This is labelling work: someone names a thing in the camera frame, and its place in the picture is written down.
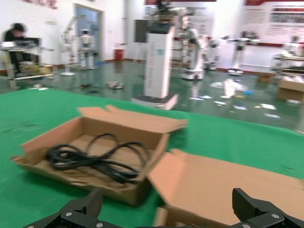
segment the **green mat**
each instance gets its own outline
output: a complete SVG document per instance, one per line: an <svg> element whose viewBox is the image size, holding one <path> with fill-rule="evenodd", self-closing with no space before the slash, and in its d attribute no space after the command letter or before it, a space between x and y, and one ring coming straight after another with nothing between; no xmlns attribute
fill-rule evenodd
<svg viewBox="0 0 304 228"><path fill-rule="evenodd" d="M0 96L0 227L23 227L60 209L87 192L27 173L9 159L19 145L78 116L81 106L118 108L173 118L187 118L186 129L172 134L169 148L304 178L304 137L287 129L200 114L161 111L129 102L55 90L23 90ZM159 196L132 208L104 199L99 217L122 227L152 224Z"/></svg>

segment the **person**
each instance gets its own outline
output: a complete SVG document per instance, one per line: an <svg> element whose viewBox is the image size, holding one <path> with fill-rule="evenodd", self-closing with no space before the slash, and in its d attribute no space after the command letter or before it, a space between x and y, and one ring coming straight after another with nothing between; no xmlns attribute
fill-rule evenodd
<svg viewBox="0 0 304 228"><path fill-rule="evenodd" d="M4 33L3 41L4 42L22 42L25 40L24 34L26 28L23 24L15 23L12 25L11 29ZM10 60L15 65L16 73L20 73L20 62L22 61L31 61L31 55L24 52L10 52Z"/></svg>

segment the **cardboard box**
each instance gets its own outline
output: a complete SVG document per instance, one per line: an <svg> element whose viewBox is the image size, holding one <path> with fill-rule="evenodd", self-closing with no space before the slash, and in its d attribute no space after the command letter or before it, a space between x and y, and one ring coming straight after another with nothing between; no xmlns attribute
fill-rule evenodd
<svg viewBox="0 0 304 228"><path fill-rule="evenodd" d="M139 205L151 189L147 173L165 152L169 139L168 133L185 127L187 121L125 111L112 106L108 106L107 110L88 107L79 108L79 111L83 117L72 119L23 144L25 156L15 156L12 158L13 162L28 171L81 188L103 187L104 195L134 206ZM148 148L151 157L136 179L138 184L119 184L88 167L58 171L45 160L46 148L69 143L84 150L95 136L103 133L116 135L122 143L140 141ZM92 146L90 155L102 155L113 146L114 142L109 138L99 139ZM114 155L113 160L135 169L141 167L136 154L127 148L122 148L121 152Z"/></svg>
<svg viewBox="0 0 304 228"><path fill-rule="evenodd" d="M276 97L282 100L304 101L304 83L288 81L283 78Z"/></svg>
<svg viewBox="0 0 304 228"><path fill-rule="evenodd" d="M236 224L234 188L304 220L304 189L296 178L173 150L157 163L149 179L166 202L157 211L158 226L220 228Z"/></svg>

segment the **doorway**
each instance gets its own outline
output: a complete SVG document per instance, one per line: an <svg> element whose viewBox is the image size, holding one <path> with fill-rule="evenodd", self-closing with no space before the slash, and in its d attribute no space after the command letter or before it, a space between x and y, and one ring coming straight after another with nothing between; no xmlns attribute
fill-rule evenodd
<svg viewBox="0 0 304 228"><path fill-rule="evenodd" d="M81 36L81 30L89 30L89 34L95 36L95 62L102 61L102 18L103 12L97 9L89 8L79 4L75 4L75 15L84 16L76 21L76 34Z"/></svg>

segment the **coiled cable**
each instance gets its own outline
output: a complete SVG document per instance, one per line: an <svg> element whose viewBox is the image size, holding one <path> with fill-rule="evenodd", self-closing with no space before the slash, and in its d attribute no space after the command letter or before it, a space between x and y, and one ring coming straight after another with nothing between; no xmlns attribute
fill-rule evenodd
<svg viewBox="0 0 304 228"><path fill-rule="evenodd" d="M89 156L92 145L103 137L110 136L115 141L115 147L106 152L101 156ZM146 159L138 151L135 146L140 147L146 153ZM133 167L110 160L111 157L119 152L121 148L129 148L131 151L136 153L142 163L142 168L145 167L147 161L150 158L149 151L141 143L137 141L120 143L118 138L110 133L104 133L96 136L87 146L83 152L79 148L70 144L59 144L51 147L47 151L46 159L50 165L56 170L70 170L82 166L91 167L92 169L98 170L114 181L125 184L135 184L135 179L141 172L141 170L134 169Z"/></svg>

